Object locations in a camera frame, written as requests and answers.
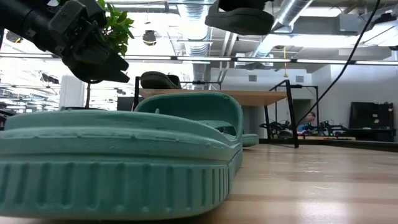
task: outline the green plant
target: green plant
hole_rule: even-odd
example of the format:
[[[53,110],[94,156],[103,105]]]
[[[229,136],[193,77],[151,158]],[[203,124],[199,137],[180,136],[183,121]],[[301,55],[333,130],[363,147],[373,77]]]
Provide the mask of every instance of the green plant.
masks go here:
[[[110,15],[106,17],[107,24],[102,33],[107,43],[125,56],[127,52],[129,38],[134,38],[129,28],[132,28],[134,20],[127,18],[127,11],[119,12],[112,4],[106,3],[105,0],[97,0],[98,4],[104,9],[108,10]]]

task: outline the air duct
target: air duct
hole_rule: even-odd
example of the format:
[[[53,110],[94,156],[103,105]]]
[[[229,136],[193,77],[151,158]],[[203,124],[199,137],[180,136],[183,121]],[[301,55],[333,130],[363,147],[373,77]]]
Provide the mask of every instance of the air duct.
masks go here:
[[[294,22],[300,17],[303,12],[313,0],[285,0],[283,1],[278,16],[275,19],[272,30],[280,29],[281,27],[292,26]],[[268,35],[264,38],[258,48],[253,52],[254,57],[266,57],[272,48],[275,47],[273,38],[275,35]]]
[[[205,25],[208,6],[197,4],[178,5],[183,24],[183,36],[188,40],[208,40],[209,30]],[[200,42],[186,43],[185,50],[188,56],[208,56],[209,44]],[[210,74],[206,64],[193,64],[193,80],[208,81]]]

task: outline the ceiling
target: ceiling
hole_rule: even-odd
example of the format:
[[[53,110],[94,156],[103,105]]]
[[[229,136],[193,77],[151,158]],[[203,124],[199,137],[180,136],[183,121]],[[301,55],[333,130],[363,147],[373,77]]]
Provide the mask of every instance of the ceiling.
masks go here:
[[[117,6],[128,9],[130,13],[128,17],[134,19],[134,28],[132,33],[135,39],[129,41],[129,50],[127,55],[185,55],[186,49],[185,44],[186,38],[183,36],[187,32],[196,32],[198,27],[187,24],[178,14],[173,13],[155,13],[153,6],[159,6],[159,3],[140,4],[137,5],[137,1],[131,0],[109,0],[108,2],[117,3]],[[181,4],[184,0],[169,1],[170,10],[177,9],[176,3]],[[273,3],[268,2],[266,4],[265,11],[273,14],[277,14],[279,6],[282,0],[275,0]],[[303,11],[301,16],[304,17],[319,17],[327,19],[326,17],[335,18],[339,14],[363,14],[366,15],[372,9],[374,1],[331,1],[328,0],[314,0],[311,6]],[[396,0],[382,1],[382,8],[389,9],[389,7],[397,4]],[[155,30],[157,36],[157,44],[155,46],[146,46],[142,41],[142,35],[145,30]],[[225,39],[227,35],[226,31],[209,28],[209,42],[210,50],[207,56],[220,56],[223,51],[223,46],[227,43],[230,46],[232,37],[230,35],[228,40]],[[283,39],[286,35],[277,35],[279,40]],[[289,39],[284,46],[275,46],[270,52],[271,57],[276,58],[316,58],[316,59],[347,59],[351,45],[350,43],[355,42],[355,36],[347,38],[345,46],[331,47],[327,35],[312,35],[315,39],[303,39],[298,41],[292,41]],[[236,41],[231,48],[231,55],[246,54],[250,55],[261,43],[264,37],[254,35],[237,35]],[[4,39],[4,43],[1,49],[1,53],[22,53],[22,54],[42,54],[34,44],[24,40],[21,43],[15,44]],[[364,45],[357,50],[355,55],[356,58],[360,59],[373,59],[382,60],[391,55],[391,51],[388,47],[379,47],[377,45]],[[218,67],[218,63],[212,63],[212,67]],[[273,64],[268,69],[279,70],[284,67],[283,63]],[[311,73],[316,69],[320,68],[319,65],[306,65],[306,64],[291,64],[290,69],[307,69],[307,72]],[[99,101],[107,101],[107,99],[115,99],[119,96],[116,90],[110,90],[109,88],[117,87],[126,89],[126,95],[132,95],[132,89],[134,77],[141,75],[143,72],[148,70],[158,70],[164,73],[173,73],[179,75],[182,80],[192,79],[192,64],[187,63],[131,63],[127,74],[131,77],[131,82],[128,84],[114,83],[114,82],[103,82],[95,87],[97,90],[93,90],[91,94],[93,98],[98,99],[96,103],[100,103],[104,108],[113,109],[116,106],[114,103],[102,103]],[[46,73],[52,77],[61,80],[62,75],[70,73],[69,69],[59,60],[48,59],[21,59],[21,58],[1,58],[0,57],[0,78],[1,84],[12,84],[12,85],[30,85],[30,86],[43,86],[48,83],[40,80],[41,74]],[[59,99],[59,88],[53,90],[41,89],[34,90],[32,88],[20,88],[17,92],[23,92],[28,89],[31,92],[39,91],[40,93],[48,95],[52,101],[57,102]]]

